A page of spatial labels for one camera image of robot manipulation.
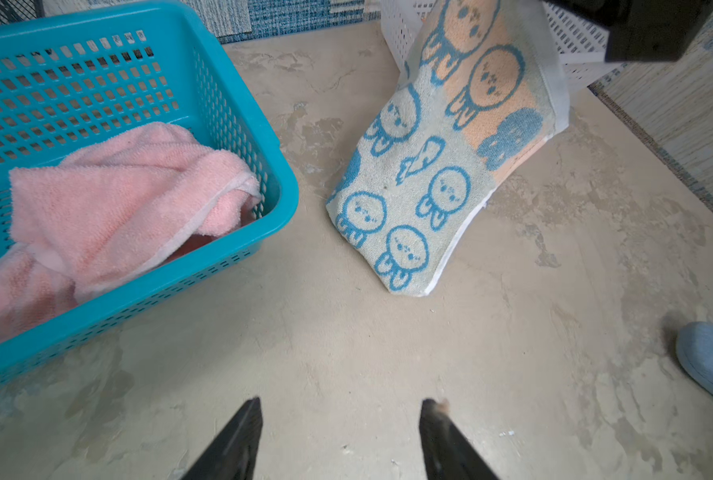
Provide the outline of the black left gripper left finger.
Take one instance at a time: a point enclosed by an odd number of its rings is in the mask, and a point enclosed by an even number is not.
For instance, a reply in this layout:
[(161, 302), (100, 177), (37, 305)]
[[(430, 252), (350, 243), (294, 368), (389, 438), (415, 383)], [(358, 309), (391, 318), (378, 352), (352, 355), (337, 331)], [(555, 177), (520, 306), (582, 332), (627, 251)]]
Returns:
[(263, 425), (260, 397), (246, 400), (182, 480), (252, 480)]

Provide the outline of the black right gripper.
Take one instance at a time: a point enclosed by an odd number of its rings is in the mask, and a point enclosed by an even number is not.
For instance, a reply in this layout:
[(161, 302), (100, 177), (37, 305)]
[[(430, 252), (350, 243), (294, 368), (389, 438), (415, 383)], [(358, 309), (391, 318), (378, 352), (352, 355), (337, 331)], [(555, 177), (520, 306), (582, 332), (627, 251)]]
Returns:
[(608, 63), (675, 62), (713, 13), (713, 0), (550, 2), (608, 31)]

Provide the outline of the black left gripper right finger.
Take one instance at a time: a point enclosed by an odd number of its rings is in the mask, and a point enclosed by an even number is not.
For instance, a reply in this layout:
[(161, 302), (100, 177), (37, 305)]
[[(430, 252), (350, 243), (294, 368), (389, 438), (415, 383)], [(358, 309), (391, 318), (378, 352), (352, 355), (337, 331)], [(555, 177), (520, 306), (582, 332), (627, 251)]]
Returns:
[(448, 402), (423, 401), (419, 431), (428, 480), (498, 480), (450, 418)]

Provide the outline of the blue bunny pattern towel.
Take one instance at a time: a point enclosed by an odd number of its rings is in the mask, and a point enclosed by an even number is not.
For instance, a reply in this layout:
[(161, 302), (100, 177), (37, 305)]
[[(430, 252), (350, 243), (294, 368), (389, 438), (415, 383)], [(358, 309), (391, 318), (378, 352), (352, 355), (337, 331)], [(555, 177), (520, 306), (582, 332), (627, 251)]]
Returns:
[(439, 1), (326, 211), (392, 294), (426, 296), (492, 194), (569, 114), (541, 2)]

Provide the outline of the pink terry towel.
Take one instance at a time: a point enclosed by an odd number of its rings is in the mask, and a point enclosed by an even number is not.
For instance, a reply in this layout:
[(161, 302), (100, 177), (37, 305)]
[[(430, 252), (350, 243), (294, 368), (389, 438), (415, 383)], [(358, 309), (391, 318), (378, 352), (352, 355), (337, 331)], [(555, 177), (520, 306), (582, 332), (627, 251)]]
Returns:
[(245, 226), (260, 182), (238, 155), (152, 122), (12, 170), (10, 194), (0, 344)]

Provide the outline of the white plastic basket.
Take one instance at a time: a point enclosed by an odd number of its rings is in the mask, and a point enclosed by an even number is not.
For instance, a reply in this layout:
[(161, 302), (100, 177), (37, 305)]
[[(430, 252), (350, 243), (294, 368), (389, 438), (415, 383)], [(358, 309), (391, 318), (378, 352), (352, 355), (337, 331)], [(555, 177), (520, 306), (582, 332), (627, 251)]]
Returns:
[[(434, 3), (388, 0), (380, 6), (382, 34), (398, 68), (403, 68)], [(553, 4), (546, 3), (544, 10), (572, 94), (620, 67), (605, 61), (609, 38), (606, 30)]]

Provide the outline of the teal plastic basket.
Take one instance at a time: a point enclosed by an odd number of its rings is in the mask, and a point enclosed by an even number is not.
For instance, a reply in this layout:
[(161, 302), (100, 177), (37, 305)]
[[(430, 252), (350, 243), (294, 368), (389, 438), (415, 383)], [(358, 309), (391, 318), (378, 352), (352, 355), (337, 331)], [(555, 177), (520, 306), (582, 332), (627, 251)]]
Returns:
[(255, 254), (298, 207), (280, 141), (230, 58), (178, 1), (0, 26), (0, 258), (12, 247), (8, 174), (151, 121), (240, 156), (260, 181), (252, 223), (0, 346), (0, 386)]

